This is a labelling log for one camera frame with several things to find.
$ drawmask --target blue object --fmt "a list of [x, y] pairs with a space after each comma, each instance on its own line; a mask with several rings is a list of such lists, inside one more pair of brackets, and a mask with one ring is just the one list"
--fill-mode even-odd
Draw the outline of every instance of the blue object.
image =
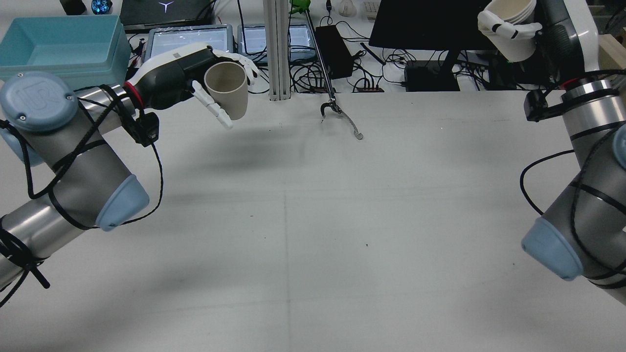
[[615, 159], [626, 169], [626, 125], [620, 127], [613, 137], [613, 154]]
[[0, 90], [0, 105], [16, 128], [47, 132], [74, 118], [78, 99], [61, 78], [35, 71], [8, 80]]
[[96, 226], [104, 231], [113, 230], [147, 207], [148, 203], [150, 203], [150, 197], [137, 180], [137, 176], [130, 175], [102, 207], [96, 218]]
[[[0, 129], [0, 136], [11, 147], [11, 150], [18, 156], [18, 158], [24, 162], [24, 153], [22, 153], [22, 146], [19, 144], [19, 140], [7, 130]], [[43, 163], [43, 159], [34, 151], [30, 145], [26, 145], [26, 151], [28, 152], [28, 160], [31, 162], [31, 166], [37, 166]]]
[[91, 0], [91, 12], [93, 14], [108, 14], [112, 6], [111, 0]]
[[521, 241], [522, 249], [560, 278], [572, 281], [583, 274], [583, 264], [563, 234], [544, 218], [535, 221]]
[[72, 90], [122, 84], [130, 45], [117, 15], [16, 18], [0, 42], [0, 80], [45, 71]]

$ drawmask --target reacher grabber tool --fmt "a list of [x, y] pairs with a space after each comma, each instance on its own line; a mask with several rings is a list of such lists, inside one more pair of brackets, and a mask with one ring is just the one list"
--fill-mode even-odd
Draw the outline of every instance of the reacher grabber tool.
[[[315, 27], [313, 25], [313, 20], [311, 20], [311, 14], [309, 10], [306, 9], [304, 13], [307, 16], [307, 20], [309, 22], [309, 26], [311, 30], [314, 30]], [[324, 110], [326, 108], [331, 108], [331, 110], [336, 112], [340, 117], [344, 117], [348, 120], [348, 122], [350, 122], [350, 124], [354, 128], [354, 136], [356, 137], [356, 139], [362, 140], [363, 133], [359, 132], [359, 129], [354, 124], [354, 121], [352, 121], [352, 119], [343, 110], [341, 110], [341, 108], [339, 107], [339, 104], [337, 104], [337, 97], [335, 96], [335, 91], [332, 88], [331, 78], [328, 75], [328, 70], [326, 69], [326, 64], [324, 63], [324, 58], [322, 57], [322, 53], [319, 51], [319, 47], [317, 45], [317, 40], [315, 38], [315, 35], [311, 36], [311, 38], [313, 39], [313, 44], [315, 46], [317, 57], [319, 58], [320, 66], [322, 66], [322, 74], [324, 75], [324, 80], [326, 81], [326, 90], [328, 91], [328, 97], [329, 97], [328, 102], [322, 104], [322, 106], [320, 107], [322, 118], [326, 117], [326, 115], [324, 114]]]

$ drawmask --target teal plastic bin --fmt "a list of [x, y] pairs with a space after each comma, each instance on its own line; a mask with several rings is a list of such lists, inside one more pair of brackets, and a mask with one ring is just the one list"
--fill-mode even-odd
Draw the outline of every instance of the teal plastic bin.
[[73, 90], [122, 84], [129, 58], [117, 15], [16, 18], [0, 43], [0, 80], [45, 71]]

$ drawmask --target desk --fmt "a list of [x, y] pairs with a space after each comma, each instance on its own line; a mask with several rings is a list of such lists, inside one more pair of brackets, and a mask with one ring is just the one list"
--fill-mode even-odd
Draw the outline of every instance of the desk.
[[[2, 351], [622, 351], [625, 308], [520, 249], [518, 176], [570, 148], [562, 121], [526, 122], [515, 91], [376, 96], [339, 97], [361, 141], [322, 95], [250, 96], [231, 131], [197, 101], [161, 112], [161, 208], [47, 260], [52, 287], [0, 310]], [[106, 137], [156, 200], [149, 148]], [[4, 214], [26, 192], [4, 144], [0, 165]], [[576, 171], [528, 191], [545, 208]]]

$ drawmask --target light blue joint cap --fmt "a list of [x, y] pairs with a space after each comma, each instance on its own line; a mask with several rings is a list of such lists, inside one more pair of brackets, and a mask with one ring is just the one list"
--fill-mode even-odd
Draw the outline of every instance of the light blue joint cap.
[[583, 274], [583, 264], [565, 237], [544, 218], [535, 221], [521, 248], [560, 278], [572, 281]]
[[613, 154], [615, 159], [626, 169], [626, 125], [620, 127], [613, 137]]
[[78, 110], [78, 99], [57, 76], [30, 71], [13, 76], [0, 90], [3, 112], [17, 129], [47, 132], [69, 123]]
[[150, 197], [137, 180], [137, 176], [130, 175], [106, 201], [96, 218], [96, 226], [104, 231], [113, 230], [147, 207], [148, 203]]
[[[23, 163], [24, 153], [22, 152], [22, 146], [19, 144], [19, 140], [7, 130], [0, 129], [0, 135]], [[28, 152], [28, 160], [30, 160], [31, 166], [37, 166], [43, 163], [43, 159], [30, 145], [26, 146], [26, 151]]]

